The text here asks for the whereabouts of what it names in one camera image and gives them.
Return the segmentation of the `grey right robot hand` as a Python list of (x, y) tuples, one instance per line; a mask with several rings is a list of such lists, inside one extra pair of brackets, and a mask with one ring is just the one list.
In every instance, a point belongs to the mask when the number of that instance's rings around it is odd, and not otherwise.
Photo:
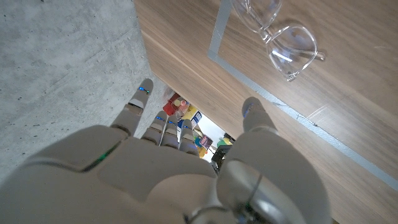
[(326, 188), (245, 100), (243, 133), (219, 169), (201, 159), (192, 124), (166, 113), (134, 133), (146, 78), (110, 126), (79, 130), (28, 157), (1, 184), (2, 223), (331, 223)]

